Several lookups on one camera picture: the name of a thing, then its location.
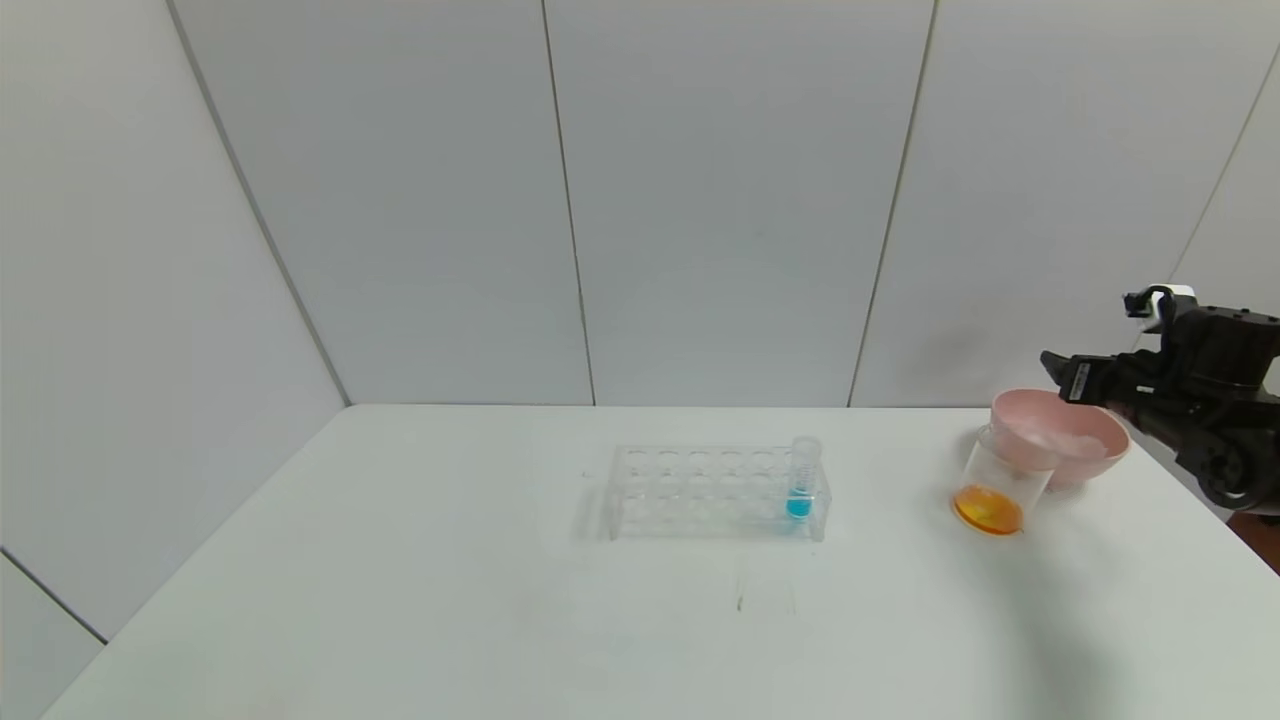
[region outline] white wall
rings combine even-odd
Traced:
[[[4,539],[113,635],[340,402],[164,3],[3,32]]]
[[[854,405],[984,405],[1129,350],[1280,42],[1256,0],[948,0]]]
[[[102,646],[6,559],[0,559],[0,585],[5,679],[0,715],[36,720]]]
[[[355,402],[590,404],[538,0],[178,0]]]
[[[932,0],[549,0],[596,400],[849,401]]]

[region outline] white powder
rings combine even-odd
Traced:
[[[1010,429],[1023,439],[1059,455],[1083,457],[1084,460],[1102,460],[1107,456],[1106,443],[1093,436],[1073,436],[1051,430],[1039,427],[1034,420],[1011,424]]]

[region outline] glass beaker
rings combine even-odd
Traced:
[[[978,430],[951,507],[977,530],[1011,536],[1025,525],[1057,464],[1053,452],[986,425]]]

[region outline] white table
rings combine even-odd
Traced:
[[[1280,580],[1142,450],[1030,532],[947,507],[982,410],[361,406],[47,720],[1280,714]],[[602,542],[620,443],[814,434],[823,543]]]

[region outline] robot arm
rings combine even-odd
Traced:
[[[1066,402],[1107,407],[1167,445],[1215,503],[1280,515],[1280,397],[1262,380],[1280,356],[1280,318],[1201,306],[1185,286],[1126,295],[1160,351],[1041,354]]]

